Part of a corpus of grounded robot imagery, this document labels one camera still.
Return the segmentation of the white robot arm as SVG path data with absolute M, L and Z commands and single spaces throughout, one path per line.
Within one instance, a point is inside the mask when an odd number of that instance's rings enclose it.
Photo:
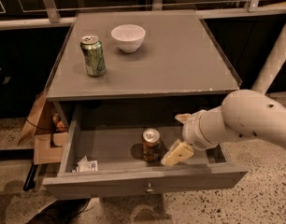
M 286 61 L 286 23 L 264 67 L 249 90 L 228 94 L 208 111 L 178 114 L 182 138 L 164 154 L 161 164 L 173 166 L 223 142 L 261 139 L 286 148 L 286 108 L 265 95 Z

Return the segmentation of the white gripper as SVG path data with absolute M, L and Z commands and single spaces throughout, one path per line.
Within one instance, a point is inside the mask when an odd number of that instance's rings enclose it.
M 217 146 L 210 143 L 201 132 L 201 117 L 204 113 L 205 110 L 201 110 L 193 114 L 175 116 L 175 119 L 183 124 L 182 137 L 187 143 L 177 139 L 161 159 L 162 165 L 174 166 L 189 159 L 194 154 L 194 149 L 204 151 Z

